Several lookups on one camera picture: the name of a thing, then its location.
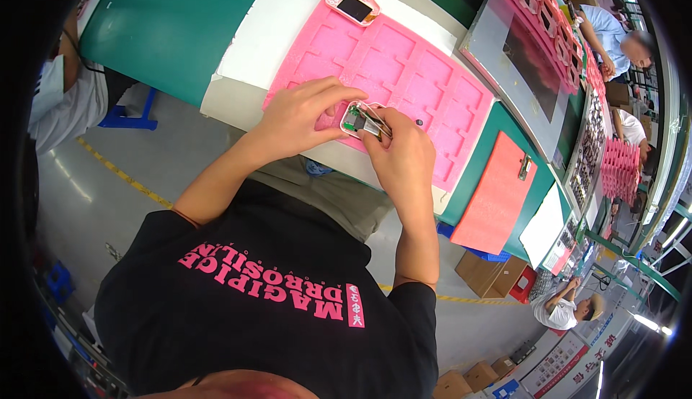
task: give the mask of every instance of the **beige pants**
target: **beige pants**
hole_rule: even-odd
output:
[[[229,127],[229,148],[244,134],[239,128]],[[301,155],[273,161],[249,178],[312,205],[365,242],[394,208],[392,200],[384,192],[336,171],[311,177],[305,161]]]

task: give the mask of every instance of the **hand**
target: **hand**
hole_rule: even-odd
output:
[[[615,76],[615,63],[612,62],[608,54],[601,55],[603,59],[603,64],[601,64],[601,75],[603,75],[603,82],[608,82]]]
[[[433,168],[435,147],[428,135],[394,108],[377,109],[392,128],[392,142],[381,144],[365,130],[358,135],[370,154],[372,167],[392,198],[404,228],[415,231],[421,221],[433,218]]]
[[[571,281],[567,284],[568,289],[573,290],[578,288],[581,284],[581,277],[573,277]]]
[[[259,165],[288,158],[349,135],[338,127],[315,130],[322,112],[333,116],[342,100],[367,99],[358,88],[345,87],[336,77],[315,79],[290,90],[279,90],[264,110],[262,120],[239,142],[251,145]]]

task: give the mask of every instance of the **wire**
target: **wire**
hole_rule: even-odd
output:
[[[82,54],[80,54],[80,47],[77,46],[77,43],[72,38],[70,33],[65,31],[65,30],[63,30],[62,33],[65,34],[65,37],[67,37],[68,40],[70,40],[70,44],[72,44],[72,48],[74,48],[75,52],[77,52],[77,57],[79,57],[83,66],[85,66],[88,70],[91,70],[92,72],[103,73],[104,75],[106,74],[106,72],[104,72],[103,70],[97,70],[97,69],[91,68],[90,66],[87,66],[87,63],[84,62],[84,57],[82,57]]]

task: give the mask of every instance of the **pink device casing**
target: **pink device casing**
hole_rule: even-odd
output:
[[[375,20],[378,14],[380,14],[380,6],[375,2],[375,0],[358,0],[361,3],[369,6],[372,8],[372,12],[370,12],[363,21],[358,22],[357,19],[354,19],[351,17],[350,14],[344,12],[343,10],[338,8],[338,5],[341,3],[343,0],[324,0],[324,3],[331,9],[336,10],[337,12],[343,14],[347,18],[350,19],[351,22],[355,23],[356,25],[360,25],[361,27],[367,27],[372,23],[372,21]]]

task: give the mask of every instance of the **light blue shirt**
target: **light blue shirt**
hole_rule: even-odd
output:
[[[630,59],[625,57],[625,54],[620,50],[620,43],[625,39],[627,33],[615,16],[601,7],[586,4],[581,5],[581,11],[591,22],[596,37],[615,65],[615,76],[613,77],[620,76],[629,70]]]

